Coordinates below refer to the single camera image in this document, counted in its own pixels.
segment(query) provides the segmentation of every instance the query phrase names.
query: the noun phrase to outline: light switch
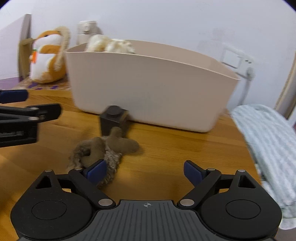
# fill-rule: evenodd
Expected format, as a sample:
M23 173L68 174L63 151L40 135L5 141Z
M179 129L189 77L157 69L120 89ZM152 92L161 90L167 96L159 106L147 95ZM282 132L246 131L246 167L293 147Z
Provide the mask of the light switch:
M237 69L239 67L240 61L241 61L241 57L237 53L229 49L224 49L223 56L222 56L223 63Z

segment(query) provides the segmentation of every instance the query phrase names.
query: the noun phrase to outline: black cube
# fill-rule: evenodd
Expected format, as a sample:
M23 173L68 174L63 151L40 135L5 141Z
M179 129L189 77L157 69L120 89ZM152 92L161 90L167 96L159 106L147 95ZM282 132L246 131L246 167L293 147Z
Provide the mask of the black cube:
M102 136L109 136L114 126L120 127L125 136L128 131L128 111L117 105L110 105L100 114L100 122Z

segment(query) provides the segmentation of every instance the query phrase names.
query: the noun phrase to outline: white bottle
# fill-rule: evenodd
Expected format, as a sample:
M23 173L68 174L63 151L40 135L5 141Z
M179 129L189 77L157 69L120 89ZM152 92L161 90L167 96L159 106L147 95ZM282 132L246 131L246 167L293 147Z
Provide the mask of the white bottle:
M87 43L89 38L95 34L98 34L98 27L96 21L86 20L80 21L77 25L77 41L76 44Z

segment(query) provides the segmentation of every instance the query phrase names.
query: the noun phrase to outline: blue gripper pad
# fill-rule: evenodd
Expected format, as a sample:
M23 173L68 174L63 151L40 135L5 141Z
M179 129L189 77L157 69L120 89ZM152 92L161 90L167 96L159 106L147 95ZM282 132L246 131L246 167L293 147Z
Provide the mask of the blue gripper pad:
M28 98L27 90L2 90L0 91L0 103L22 102Z
M83 175L94 185L97 185L107 174L107 163L101 159L83 171Z
M184 175L194 186L197 186L205 178L206 171L193 162L186 161L184 162Z

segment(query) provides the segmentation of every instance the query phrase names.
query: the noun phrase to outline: patterned mat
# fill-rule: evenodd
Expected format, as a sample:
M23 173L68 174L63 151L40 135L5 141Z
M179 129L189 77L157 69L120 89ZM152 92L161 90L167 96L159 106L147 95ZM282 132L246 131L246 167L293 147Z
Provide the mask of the patterned mat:
M46 84L36 83L30 80L29 78L27 78L21 81L13 89L68 91L71 89L71 87L67 77L65 76L63 79L57 80L52 83L46 83Z

